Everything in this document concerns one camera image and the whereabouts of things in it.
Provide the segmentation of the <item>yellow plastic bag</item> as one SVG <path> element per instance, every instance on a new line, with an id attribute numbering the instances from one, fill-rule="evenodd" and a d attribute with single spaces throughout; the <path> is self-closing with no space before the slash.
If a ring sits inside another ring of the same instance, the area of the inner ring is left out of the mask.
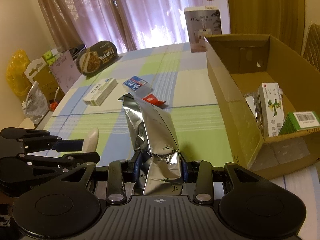
<path id="1" fill-rule="evenodd" d="M 19 49 L 13 53 L 7 65 L 5 74 L 7 83 L 20 102 L 25 101 L 32 87 L 31 82 L 24 73 L 30 63 L 31 61 L 26 52 Z"/>

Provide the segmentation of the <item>plaid tablecloth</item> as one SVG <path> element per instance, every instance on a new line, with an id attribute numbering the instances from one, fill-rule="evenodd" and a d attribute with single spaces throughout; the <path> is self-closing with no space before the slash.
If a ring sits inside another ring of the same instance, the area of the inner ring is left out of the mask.
<path id="1" fill-rule="evenodd" d="M 45 129 L 63 139 L 82 139 L 97 128 L 100 166 L 130 159 L 134 150 L 123 109 L 125 82 L 145 81 L 151 93 L 142 98 L 170 113 L 180 150 L 214 166 L 232 160 L 226 129 L 211 87 L 206 56 L 189 44 L 173 44 L 121 54 L 97 76 L 82 76 L 67 92 Z"/>

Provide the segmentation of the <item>black oval food container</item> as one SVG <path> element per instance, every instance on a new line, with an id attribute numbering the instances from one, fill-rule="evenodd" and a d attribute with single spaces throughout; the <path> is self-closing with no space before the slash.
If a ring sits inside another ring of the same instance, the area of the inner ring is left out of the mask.
<path id="1" fill-rule="evenodd" d="M 95 76 L 119 58 L 116 46 L 110 41 L 100 41 L 82 51 L 76 59 L 78 71 L 88 77 Z"/>

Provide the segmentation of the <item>white dragon print box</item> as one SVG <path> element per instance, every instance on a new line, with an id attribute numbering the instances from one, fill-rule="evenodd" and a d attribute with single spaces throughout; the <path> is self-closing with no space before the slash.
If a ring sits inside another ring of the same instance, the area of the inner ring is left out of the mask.
<path id="1" fill-rule="evenodd" d="M 262 83 L 258 88 L 263 113 L 264 137 L 278 136 L 285 117 L 278 83 Z"/>

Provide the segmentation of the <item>clear box blue label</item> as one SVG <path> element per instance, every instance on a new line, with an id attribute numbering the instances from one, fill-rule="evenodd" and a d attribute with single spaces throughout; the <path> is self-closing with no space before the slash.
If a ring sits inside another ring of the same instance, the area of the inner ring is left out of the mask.
<path id="1" fill-rule="evenodd" d="M 153 88 L 148 83 L 148 81 L 145 81 L 144 79 L 137 76 L 133 76 L 124 81 L 123 87 L 127 93 L 130 93 L 139 98 L 143 98 L 153 91 Z"/>

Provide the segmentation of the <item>quilted beige chair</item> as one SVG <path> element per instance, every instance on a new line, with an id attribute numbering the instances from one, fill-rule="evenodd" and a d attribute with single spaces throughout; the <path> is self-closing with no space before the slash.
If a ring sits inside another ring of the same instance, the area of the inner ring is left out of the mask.
<path id="1" fill-rule="evenodd" d="M 313 23 L 308 31 L 307 41 L 303 53 L 306 59 L 317 70 L 320 67 L 320 25 Z"/>

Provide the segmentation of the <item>red snack packet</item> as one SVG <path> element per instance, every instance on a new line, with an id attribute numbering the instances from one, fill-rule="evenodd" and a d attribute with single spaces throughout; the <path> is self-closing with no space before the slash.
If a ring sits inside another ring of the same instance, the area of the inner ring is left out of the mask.
<path id="1" fill-rule="evenodd" d="M 158 100 L 153 94 L 145 96 L 143 100 L 157 107 L 160 107 L 165 104 L 165 101 Z"/>

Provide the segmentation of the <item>white humidifier product box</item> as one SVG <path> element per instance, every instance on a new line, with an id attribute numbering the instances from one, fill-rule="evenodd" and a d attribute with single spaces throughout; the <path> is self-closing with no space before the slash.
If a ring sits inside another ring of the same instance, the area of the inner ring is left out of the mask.
<path id="1" fill-rule="evenodd" d="M 219 8 L 212 6 L 187 7 L 184 9 L 184 15 L 191 52 L 205 52 L 204 37 L 222 34 Z"/>

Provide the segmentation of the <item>pink curtain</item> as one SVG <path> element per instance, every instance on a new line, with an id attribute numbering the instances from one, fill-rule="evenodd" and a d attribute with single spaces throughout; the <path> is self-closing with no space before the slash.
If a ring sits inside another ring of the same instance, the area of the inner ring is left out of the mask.
<path id="1" fill-rule="evenodd" d="M 111 41 L 120 53 L 188 42 L 186 7 L 206 0 L 37 0 L 57 46 Z"/>

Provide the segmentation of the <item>white green medicine box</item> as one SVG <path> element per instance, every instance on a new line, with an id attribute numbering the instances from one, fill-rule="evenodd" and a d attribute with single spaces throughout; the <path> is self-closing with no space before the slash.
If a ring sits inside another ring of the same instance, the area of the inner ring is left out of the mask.
<path id="1" fill-rule="evenodd" d="M 87 106 L 100 106 L 109 94 L 117 86 L 115 78 L 104 78 L 96 83 L 93 88 L 83 97 L 83 102 Z"/>

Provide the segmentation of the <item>silver foil bag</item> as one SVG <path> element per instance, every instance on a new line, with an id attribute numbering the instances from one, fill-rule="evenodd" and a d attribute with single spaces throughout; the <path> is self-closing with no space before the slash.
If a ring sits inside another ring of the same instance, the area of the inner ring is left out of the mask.
<path id="1" fill-rule="evenodd" d="M 181 155 L 171 115 L 131 94 L 123 95 L 120 100 L 133 149 L 142 155 L 143 195 L 180 195 Z"/>

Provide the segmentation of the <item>green white box in carton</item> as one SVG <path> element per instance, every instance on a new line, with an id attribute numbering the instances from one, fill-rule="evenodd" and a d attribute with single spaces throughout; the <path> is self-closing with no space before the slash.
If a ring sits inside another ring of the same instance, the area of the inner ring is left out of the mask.
<path id="1" fill-rule="evenodd" d="M 315 111 L 289 112 L 279 135 L 296 133 L 305 130 L 319 130 L 319 117 Z"/>

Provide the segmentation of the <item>brown cardboard box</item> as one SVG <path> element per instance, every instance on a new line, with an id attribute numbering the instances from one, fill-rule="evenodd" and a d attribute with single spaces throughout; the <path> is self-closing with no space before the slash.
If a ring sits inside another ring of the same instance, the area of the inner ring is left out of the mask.
<path id="1" fill-rule="evenodd" d="M 319 71 L 271 35 L 205 44 L 234 162 L 267 179 L 319 162 Z"/>

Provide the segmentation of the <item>white crumpled plastic bag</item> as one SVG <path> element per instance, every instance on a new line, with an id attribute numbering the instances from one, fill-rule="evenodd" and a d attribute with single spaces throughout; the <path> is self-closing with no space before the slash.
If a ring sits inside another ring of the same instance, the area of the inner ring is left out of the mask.
<path id="1" fill-rule="evenodd" d="M 39 88 L 39 83 L 35 81 L 28 92 L 22 111 L 26 118 L 29 118 L 34 125 L 38 125 L 44 116 L 49 112 L 48 101 Z"/>

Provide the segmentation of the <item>silver packet in carton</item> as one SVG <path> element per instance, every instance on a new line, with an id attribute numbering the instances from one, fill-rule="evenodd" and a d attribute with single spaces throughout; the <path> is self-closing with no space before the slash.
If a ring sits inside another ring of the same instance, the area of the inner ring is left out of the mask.
<path id="1" fill-rule="evenodd" d="M 264 134 L 263 113 L 259 94 L 257 92 L 247 93 L 244 95 L 244 97 L 252 114 L 255 117 L 260 132 Z"/>

